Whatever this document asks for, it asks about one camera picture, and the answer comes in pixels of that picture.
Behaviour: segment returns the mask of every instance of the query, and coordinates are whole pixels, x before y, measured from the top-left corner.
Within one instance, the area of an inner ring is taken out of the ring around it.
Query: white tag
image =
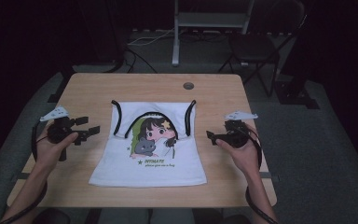
[[[41,117],[40,121],[48,121],[50,119],[59,119],[68,116],[69,116],[68,111],[66,111],[65,108],[59,105],[57,108],[46,114],[44,117]]]
[[[225,119],[257,119],[257,114],[245,113],[242,111],[235,111],[234,113],[227,114]]]

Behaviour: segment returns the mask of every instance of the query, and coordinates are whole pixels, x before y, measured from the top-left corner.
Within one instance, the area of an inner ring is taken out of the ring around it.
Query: gray floor
[[[136,37],[156,34],[136,34]],[[142,47],[131,49],[145,58],[159,73],[216,73],[230,51],[227,39],[218,36],[210,41],[196,41],[182,36],[180,65],[171,66],[172,39],[160,39]],[[129,64],[133,55],[126,53]],[[103,72],[110,65],[81,64],[77,72]],[[117,72],[125,73],[123,65]],[[246,75],[252,66],[237,73]],[[266,66],[263,74],[270,75]],[[153,73],[139,58],[133,73]],[[290,77],[279,76],[279,80]],[[12,177],[21,171],[30,155],[30,131],[40,116],[54,108],[46,103],[60,84],[61,74],[43,86],[24,107],[18,122],[7,137],[0,151],[0,216],[14,183]],[[351,141],[340,125],[329,104],[323,86],[306,83],[311,98],[320,107],[307,109],[303,105],[281,105],[273,94],[270,98],[261,89],[256,78],[244,86],[250,106],[259,119],[255,121],[263,142],[268,167],[274,176],[278,202],[274,209],[281,223],[358,223],[358,156]],[[72,223],[84,223],[89,209],[62,209],[72,218]],[[249,209],[226,208],[225,216],[249,215]]]

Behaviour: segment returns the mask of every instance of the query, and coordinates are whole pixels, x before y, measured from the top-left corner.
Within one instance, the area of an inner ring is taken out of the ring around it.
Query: person's left hand
[[[58,144],[50,143],[47,139],[47,135],[48,127],[46,127],[42,134],[37,138],[37,160],[35,166],[47,169],[48,172],[51,172],[56,167],[63,149],[71,145],[77,139],[78,133],[69,134]]]

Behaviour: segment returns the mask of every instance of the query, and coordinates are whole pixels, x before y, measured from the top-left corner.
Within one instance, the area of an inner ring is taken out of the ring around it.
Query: star print
[[[167,120],[165,120],[161,125],[164,126],[165,129],[171,128],[171,125]]]

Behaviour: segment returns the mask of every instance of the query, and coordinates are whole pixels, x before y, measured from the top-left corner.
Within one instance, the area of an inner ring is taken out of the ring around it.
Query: chair seat
[[[233,35],[229,39],[229,45],[234,57],[242,62],[276,63],[280,59],[279,53],[275,53],[268,60],[275,47],[265,35]]]

